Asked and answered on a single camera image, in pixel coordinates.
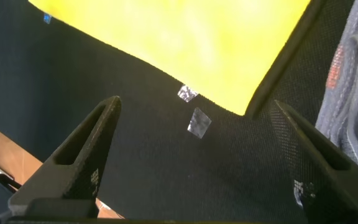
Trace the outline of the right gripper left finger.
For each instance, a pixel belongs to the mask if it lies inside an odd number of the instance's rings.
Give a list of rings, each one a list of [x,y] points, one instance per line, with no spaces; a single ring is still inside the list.
[[[120,113],[120,97],[101,101],[9,199],[12,213],[38,198],[94,202]]]

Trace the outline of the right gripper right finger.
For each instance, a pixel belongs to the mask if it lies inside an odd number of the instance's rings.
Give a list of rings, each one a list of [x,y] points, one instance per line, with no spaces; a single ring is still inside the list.
[[[281,101],[273,106],[273,127],[308,221],[358,223],[358,165]]]

